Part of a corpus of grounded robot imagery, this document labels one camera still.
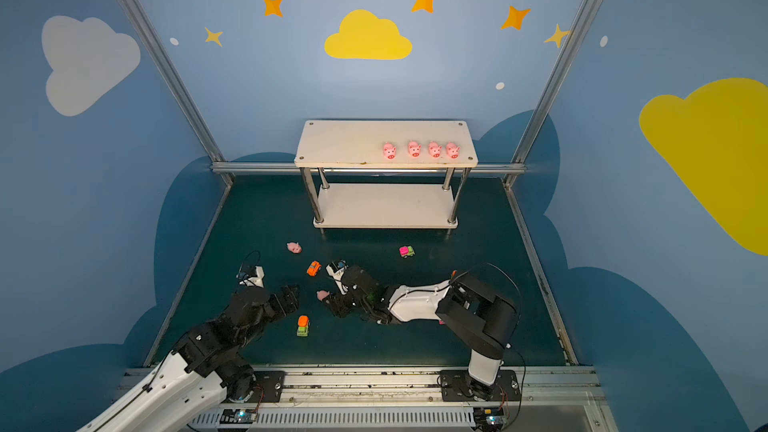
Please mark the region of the pink green toy car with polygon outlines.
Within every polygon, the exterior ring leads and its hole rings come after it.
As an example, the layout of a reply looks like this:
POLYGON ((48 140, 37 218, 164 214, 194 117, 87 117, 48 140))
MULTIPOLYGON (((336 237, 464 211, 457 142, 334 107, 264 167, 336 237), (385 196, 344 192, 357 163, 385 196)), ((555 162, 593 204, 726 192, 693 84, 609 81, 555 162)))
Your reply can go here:
POLYGON ((415 255, 415 250, 412 246, 402 246, 399 248, 399 254, 402 258, 409 258, 415 255))

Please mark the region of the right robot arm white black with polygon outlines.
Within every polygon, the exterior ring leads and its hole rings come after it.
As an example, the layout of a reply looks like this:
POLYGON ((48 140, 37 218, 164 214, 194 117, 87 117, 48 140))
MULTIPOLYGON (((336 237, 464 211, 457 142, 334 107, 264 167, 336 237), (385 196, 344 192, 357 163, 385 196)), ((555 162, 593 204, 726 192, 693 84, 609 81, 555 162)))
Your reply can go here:
POLYGON ((327 265, 326 272, 337 289, 319 291, 317 298, 334 316, 358 312, 379 325, 439 322, 471 351, 466 372, 470 389, 493 390, 521 317, 513 300, 468 271, 421 286, 385 286, 344 261, 327 265))

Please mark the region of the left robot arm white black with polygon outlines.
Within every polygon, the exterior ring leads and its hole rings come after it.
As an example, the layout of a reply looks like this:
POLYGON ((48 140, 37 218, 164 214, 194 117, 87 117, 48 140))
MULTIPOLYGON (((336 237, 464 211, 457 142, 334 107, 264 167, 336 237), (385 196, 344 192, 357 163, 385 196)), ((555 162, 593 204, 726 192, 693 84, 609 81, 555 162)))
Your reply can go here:
POLYGON ((264 387, 241 349, 299 309, 299 287, 241 286, 214 319, 190 328, 138 384, 83 431, 178 431, 223 402, 261 403, 264 387))

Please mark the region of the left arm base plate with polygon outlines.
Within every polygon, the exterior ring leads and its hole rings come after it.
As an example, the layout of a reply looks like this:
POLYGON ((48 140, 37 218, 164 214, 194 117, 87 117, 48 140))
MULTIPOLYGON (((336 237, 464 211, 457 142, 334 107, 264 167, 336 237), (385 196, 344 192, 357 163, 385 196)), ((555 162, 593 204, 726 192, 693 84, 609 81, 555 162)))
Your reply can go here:
POLYGON ((277 403, 281 399, 286 373, 283 370, 253 370, 228 387, 232 403, 277 403))

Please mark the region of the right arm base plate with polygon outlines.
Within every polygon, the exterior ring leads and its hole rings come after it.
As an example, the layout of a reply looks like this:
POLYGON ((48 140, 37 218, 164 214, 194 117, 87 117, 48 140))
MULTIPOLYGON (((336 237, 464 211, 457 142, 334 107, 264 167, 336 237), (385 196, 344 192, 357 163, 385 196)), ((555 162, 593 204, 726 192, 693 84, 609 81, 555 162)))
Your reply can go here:
POLYGON ((467 370, 443 370, 437 385, 444 402, 502 402, 522 397, 521 384, 513 370, 501 370, 495 381, 486 385, 472 378, 467 370))

